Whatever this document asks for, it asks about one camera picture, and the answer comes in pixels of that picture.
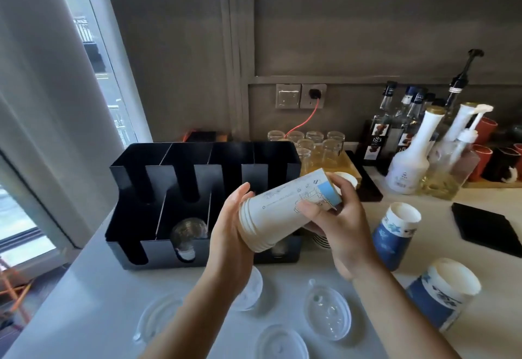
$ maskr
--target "red cup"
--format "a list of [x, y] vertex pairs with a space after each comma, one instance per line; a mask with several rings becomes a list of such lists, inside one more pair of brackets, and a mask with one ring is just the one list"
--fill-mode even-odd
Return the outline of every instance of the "red cup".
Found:
[[493, 150], [491, 150], [489, 147], [481, 146], [479, 144], [473, 145], [473, 151], [477, 153], [480, 160], [473, 172], [471, 173], [471, 175], [469, 175], [469, 181], [477, 181], [480, 179], [480, 175], [484, 171], [486, 164], [489, 162], [491, 155], [493, 154]]
[[475, 144], [485, 144], [497, 126], [499, 125], [496, 121], [482, 117], [475, 128], [479, 134], [477, 140], [475, 140]]
[[[522, 143], [515, 143], [513, 145], [513, 148], [522, 155]], [[516, 165], [517, 172], [518, 172], [518, 179], [522, 180], [522, 157], [520, 158], [520, 161]]]

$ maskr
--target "black pump nozzle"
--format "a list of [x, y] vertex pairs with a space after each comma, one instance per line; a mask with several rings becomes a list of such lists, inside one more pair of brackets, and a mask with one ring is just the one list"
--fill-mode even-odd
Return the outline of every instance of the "black pump nozzle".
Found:
[[472, 48], [471, 50], [468, 51], [468, 55], [469, 55], [469, 58], [468, 58], [468, 61], [466, 62], [466, 66], [464, 66], [464, 69], [462, 70], [462, 72], [459, 75], [457, 75], [453, 78], [452, 83], [450, 84], [450, 86], [453, 88], [462, 89], [466, 85], [468, 85], [468, 70], [471, 67], [471, 63], [473, 62], [473, 59], [475, 59], [475, 57], [483, 57], [484, 51], [479, 50], [478, 48]]

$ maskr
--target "black box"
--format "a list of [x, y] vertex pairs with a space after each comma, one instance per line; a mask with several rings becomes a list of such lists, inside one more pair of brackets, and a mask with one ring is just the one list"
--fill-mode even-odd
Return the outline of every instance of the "black box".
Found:
[[[195, 258], [181, 258], [170, 240], [187, 217], [208, 225], [239, 185], [248, 181], [261, 194], [299, 177], [301, 163], [292, 142], [137, 143], [111, 166], [120, 196], [105, 240], [124, 269], [204, 267], [210, 238], [194, 239]], [[285, 239], [287, 252], [256, 253], [254, 262], [296, 262], [301, 236]]]

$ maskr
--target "electrical outlet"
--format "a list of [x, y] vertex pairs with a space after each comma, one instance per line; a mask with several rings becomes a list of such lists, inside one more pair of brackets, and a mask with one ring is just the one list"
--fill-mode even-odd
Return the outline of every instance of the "electrical outlet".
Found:
[[300, 109], [314, 109], [317, 99], [310, 98], [310, 90], [318, 89], [321, 91], [321, 99], [319, 99], [319, 105], [317, 109], [322, 109], [325, 104], [326, 96], [326, 84], [303, 84], [301, 86], [301, 102], [299, 103]]
[[276, 109], [299, 109], [300, 84], [276, 84]]

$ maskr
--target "forearm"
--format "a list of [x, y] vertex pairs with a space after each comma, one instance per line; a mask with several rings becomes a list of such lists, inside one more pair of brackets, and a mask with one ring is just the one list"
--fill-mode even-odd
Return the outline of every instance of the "forearm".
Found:
[[233, 300], [218, 278], [204, 273], [141, 359], [206, 358]]
[[359, 270], [353, 285], [390, 358], [460, 358], [381, 263]]

